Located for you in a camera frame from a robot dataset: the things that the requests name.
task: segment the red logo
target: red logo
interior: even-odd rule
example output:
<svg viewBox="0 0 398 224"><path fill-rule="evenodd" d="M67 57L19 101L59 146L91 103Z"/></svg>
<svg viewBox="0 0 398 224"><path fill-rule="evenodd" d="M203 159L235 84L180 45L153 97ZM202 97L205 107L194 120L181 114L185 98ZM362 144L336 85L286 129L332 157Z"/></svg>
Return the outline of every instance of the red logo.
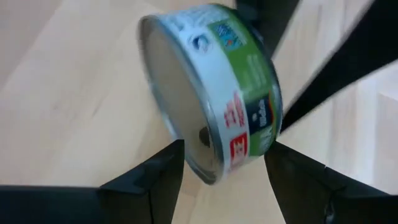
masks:
<svg viewBox="0 0 398 224"><path fill-rule="evenodd" d="M238 92L234 92L234 99L226 104L226 111L224 112L225 126L229 128L231 125L236 124L235 114L238 115L239 126L244 126L244 112L242 101Z"/></svg>
<svg viewBox="0 0 398 224"><path fill-rule="evenodd" d="M242 102L241 102L241 99L239 98L239 95L237 92L234 92L234 103L235 103L236 112L238 112L239 126L243 127L244 126L244 113L243 113L243 109L242 109Z"/></svg>
<svg viewBox="0 0 398 224"><path fill-rule="evenodd" d="M234 138L229 143L229 149L231 150L231 163L232 166L239 165L244 161L248 154L248 135L243 133L240 136Z"/></svg>
<svg viewBox="0 0 398 224"><path fill-rule="evenodd" d="M236 124L234 104L232 102L229 102L226 105L226 112L224 112L224 119L227 128L229 128L231 124Z"/></svg>

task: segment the blue logo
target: blue logo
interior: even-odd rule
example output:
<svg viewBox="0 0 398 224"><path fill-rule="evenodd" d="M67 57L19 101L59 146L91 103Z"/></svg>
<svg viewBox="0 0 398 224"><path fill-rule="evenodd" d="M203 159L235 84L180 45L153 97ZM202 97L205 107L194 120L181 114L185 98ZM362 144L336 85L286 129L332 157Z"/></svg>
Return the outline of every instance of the blue logo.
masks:
<svg viewBox="0 0 398 224"><path fill-rule="evenodd" d="M213 27L213 30L218 34L218 37L226 50L236 50L243 45L235 31L232 30L228 24L218 24Z"/></svg>

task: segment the canned food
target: canned food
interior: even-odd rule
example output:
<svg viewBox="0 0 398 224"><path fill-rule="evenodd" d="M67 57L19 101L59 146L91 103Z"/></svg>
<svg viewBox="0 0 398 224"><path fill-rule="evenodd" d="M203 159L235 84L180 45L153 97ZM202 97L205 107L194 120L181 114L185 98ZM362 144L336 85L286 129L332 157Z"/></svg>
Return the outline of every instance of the canned food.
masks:
<svg viewBox="0 0 398 224"><path fill-rule="evenodd" d="M207 184L263 155L276 139L282 98L259 37L225 6L146 16L140 44L166 125Z"/></svg>

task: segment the can label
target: can label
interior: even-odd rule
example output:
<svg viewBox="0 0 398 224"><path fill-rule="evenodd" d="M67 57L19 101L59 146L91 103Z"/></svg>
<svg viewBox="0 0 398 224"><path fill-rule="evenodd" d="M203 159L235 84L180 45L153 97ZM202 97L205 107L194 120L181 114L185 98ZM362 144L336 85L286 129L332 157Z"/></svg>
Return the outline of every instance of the can label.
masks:
<svg viewBox="0 0 398 224"><path fill-rule="evenodd" d="M263 155L277 135L275 81L252 35L222 6L159 16L205 87L224 155L224 174Z"/></svg>

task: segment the light wood surface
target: light wood surface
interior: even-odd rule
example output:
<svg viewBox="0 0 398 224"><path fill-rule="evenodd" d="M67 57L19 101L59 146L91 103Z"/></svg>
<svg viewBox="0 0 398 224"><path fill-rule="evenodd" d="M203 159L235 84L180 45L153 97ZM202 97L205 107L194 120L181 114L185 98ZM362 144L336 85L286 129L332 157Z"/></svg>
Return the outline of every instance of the light wood surface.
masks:
<svg viewBox="0 0 398 224"><path fill-rule="evenodd" d="M140 17L207 0L0 0L0 184L99 186L170 142L144 78ZM232 0L217 1L234 6ZM370 0L303 0L274 57L284 108ZM398 66L344 89L280 141L398 193ZM216 186L186 166L174 223L283 223L259 159Z"/></svg>

